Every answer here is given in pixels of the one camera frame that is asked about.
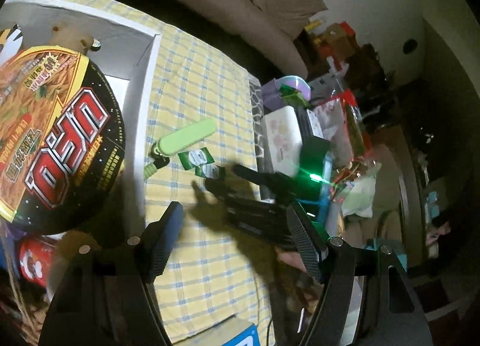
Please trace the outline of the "person right hand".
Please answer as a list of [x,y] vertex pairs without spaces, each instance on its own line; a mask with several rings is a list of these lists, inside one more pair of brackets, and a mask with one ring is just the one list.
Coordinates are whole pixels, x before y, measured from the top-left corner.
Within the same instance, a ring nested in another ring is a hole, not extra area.
[[299,253],[287,252],[280,247],[275,247],[274,250],[278,261],[281,261],[282,263],[294,267],[304,273],[308,272]]

